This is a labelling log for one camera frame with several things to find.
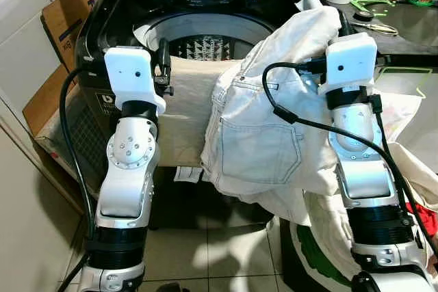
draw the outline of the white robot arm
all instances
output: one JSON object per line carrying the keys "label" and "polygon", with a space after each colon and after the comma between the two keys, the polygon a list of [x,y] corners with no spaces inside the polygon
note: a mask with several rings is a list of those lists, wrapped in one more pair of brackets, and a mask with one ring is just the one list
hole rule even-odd
{"label": "white robot arm", "polygon": [[155,93],[147,51],[111,48],[105,65],[122,118],[107,144],[108,171],[78,292],[130,292],[142,283],[152,176],[159,159],[157,116],[166,109]]}
{"label": "white robot arm", "polygon": [[[375,59],[376,44],[367,34],[339,38],[326,50],[326,82],[319,93],[327,98],[334,127],[380,145],[381,130],[367,89],[373,85]],[[150,63],[149,53],[142,49],[114,48],[105,54],[122,118],[107,145],[109,168],[78,292],[133,292],[142,282],[152,175],[159,157],[157,116],[166,107],[155,93]],[[273,67],[265,69],[262,81],[274,113],[290,123],[309,124],[274,102],[266,83]],[[310,125],[323,129],[323,124]],[[352,255],[363,270],[355,276],[352,291],[434,291],[421,245],[412,233],[413,220],[404,209],[402,191],[387,159],[383,161],[372,147],[333,131],[329,141],[339,160],[339,188],[354,237]]]}
{"label": "white robot arm", "polygon": [[[383,132],[369,97],[376,51],[366,33],[338,38],[327,47],[326,82],[318,91],[326,96],[334,127],[381,145]],[[414,239],[413,220],[387,164],[357,140],[334,132],[328,139],[338,158],[339,189],[354,237],[351,252],[363,270],[353,279],[353,292],[434,291],[420,249],[426,246]]]}

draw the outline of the white wall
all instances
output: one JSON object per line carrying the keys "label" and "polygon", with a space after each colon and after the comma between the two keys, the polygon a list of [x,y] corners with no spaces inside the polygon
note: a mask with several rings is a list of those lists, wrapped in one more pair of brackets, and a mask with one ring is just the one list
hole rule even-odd
{"label": "white wall", "polygon": [[2,291],[54,292],[70,262],[79,214],[0,127]]}
{"label": "white wall", "polygon": [[0,0],[0,98],[27,128],[22,110],[60,61],[40,20],[52,0]]}

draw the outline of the white floor tile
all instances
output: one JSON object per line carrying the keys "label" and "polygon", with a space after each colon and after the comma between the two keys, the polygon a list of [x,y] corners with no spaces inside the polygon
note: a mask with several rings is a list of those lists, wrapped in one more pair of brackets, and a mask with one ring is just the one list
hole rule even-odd
{"label": "white floor tile", "polygon": [[281,271],[281,238],[280,238],[280,218],[273,217],[268,225],[269,246],[271,249],[272,260],[274,261],[274,270],[276,274],[282,274]]}
{"label": "white floor tile", "polygon": [[196,279],[196,280],[159,280],[155,282],[143,282],[140,285],[138,292],[156,292],[164,284],[177,282],[183,289],[188,289],[190,292],[207,292],[208,291],[208,279]]}
{"label": "white floor tile", "polygon": [[286,283],[283,282],[283,278],[281,277],[281,275],[276,275],[276,283],[279,287],[279,292],[293,292],[290,287],[288,287],[286,285]]}
{"label": "white floor tile", "polygon": [[145,280],[206,278],[207,232],[160,228],[148,231]]}
{"label": "white floor tile", "polygon": [[208,228],[226,228],[226,227],[240,227],[254,224],[250,219],[245,218],[238,211],[233,210],[230,217],[226,222],[215,220],[212,218],[207,219]]}
{"label": "white floor tile", "polygon": [[208,232],[209,277],[273,275],[266,229],[260,225]]}
{"label": "white floor tile", "polygon": [[209,292],[277,292],[275,276],[210,278]]}

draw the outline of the jeans pocket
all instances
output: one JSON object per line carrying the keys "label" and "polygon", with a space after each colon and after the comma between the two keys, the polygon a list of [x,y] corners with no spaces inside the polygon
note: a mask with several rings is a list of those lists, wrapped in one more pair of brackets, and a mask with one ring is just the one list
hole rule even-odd
{"label": "jeans pocket", "polygon": [[243,181],[283,185],[300,165],[293,126],[243,126],[220,121],[222,171]]}

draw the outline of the black cable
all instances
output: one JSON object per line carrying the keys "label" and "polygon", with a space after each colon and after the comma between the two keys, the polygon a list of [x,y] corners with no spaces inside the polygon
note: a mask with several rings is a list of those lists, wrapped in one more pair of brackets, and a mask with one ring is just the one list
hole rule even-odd
{"label": "black cable", "polygon": [[389,147],[388,147],[388,143],[386,140],[386,135],[385,135],[385,130],[383,128],[383,121],[382,121],[382,116],[380,113],[376,113],[376,119],[377,119],[377,125],[380,128],[381,132],[382,132],[382,145],[383,145],[383,149],[385,150],[386,153],[388,153],[389,156],[391,156],[391,153],[389,152]]}
{"label": "black cable", "polygon": [[83,267],[83,265],[86,263],[87,260],[88,260],[88,254],[85,253],[82,256],[81,260],[79,260],[75,268],[72,269],[72,271],[69,273],[66,279],[62,282],[57,292],[64,292],[67,289],[72,279],[75,278],[77,273],[79,273],[79,270],[81,270],[81,268]]}
{"label": "black cable", "polygon": [[386,153],[382,148],[380,148],[378,145],[374,144],[373,142],[370,142],[369,140],[366,140],[365,138],[362,138],[361,136],[355,135],[354,133],[350,133],[346,130],[339,129],[337,127],[328,126],[326,124],[305,120],[302,118],[299,118],[296,114],[290,112],[286,108],[282,107],[281,105],[277,105],[274,98],[272,97],[269,88],[268,83],[266,81],[266,77],[268,75],[268,71],[272,70],[273,68],[278,67],[288,67],[288,68],[302,68],[303,64],[295,64],[295,63],[287,63],[286,66],[283,65],[284,63],[273,63],[268,65],[265,70],[263,71],[263,74],[261,76],[261,83],[263,85],[263,89],[266,93],[266,96],[268,97],[268,100],[270,101],[271,105],[274,107],[274,113],[278,115],[280,118],[285,120],[286,122],[293,124],[295,122],[305,124],[307,126],[319,128],[325,131],[332,131],[334,133],[338,133],[340,135],[344,135],[346,137],[352,138],[354,140],[357,140],[358,142],[361,142],[362,144],[365,144],[366,146],[372,148],[375,150],[387,163],[389,169],[391,170],[393,176],[394,176],[394,184],[396,185],[397,189],[397,195],[399,198],[400,206],[406,210],[406,204],[404,201],[404,195],[403,191],[406,193],[406,196],[408,198],[409,204],[411,205],[412,212],[418,222],[418,226],[420,227],[425,239],[430,244],[430,247],[433,250],[433,253],[436,257],[438,257],[438,248],[433,243],[432,239],[430,238],[429,234],[427,233],[426,227],[424,226],[424,223],[420,217],[420,214],[418,213],[417,207],[415,206],[415,199],[413,197],[412,191],[409,188],[407,182],[405,181],[403,175],[401,174],[400,170],[398,169],[398,166],[392,159],[392,157],[389,155],[389,153]]}
{"label": "black cable", "polygon": [[[83,203],[85,206],[86,217],[87,217],[88,238],[92,240],[94,235],[94,211],[92,208],[90,194],[88,193],[87,186],[85,184],[85,179],[83,178],[83,173],[79,164],[79,160],[76,155],[75,149],[73,147],[70,131],[68,130],[68,123],[66,117],[66,98],[68,94],[68,87],[70,86],[73,79],[78,75],[78,73],[79,70],[73,70],[72,72],[70,72],[70,74],[67,76],[67,78],[65,79],[62,85],[61,94],[60,94],[60,121],[61,121],[62,134],[64,135],[64,139],[66,141],[67,149],[70,153],[70,156],[73,159],[76,175],[79,180],[79,188],[81,190]],[[85,253],[82,256],[81,260],[76,265],[76,267],[72,270],[71,273],[69,273],[69,275],[66,277],[64,282],[61,284],[61,286],[58,289],[58,292],[63,292],[67,288],[71,280],[75,277],[77,272],[82,268],[83,264],[87,261],[87,259],[88,259],[88,253]]]}

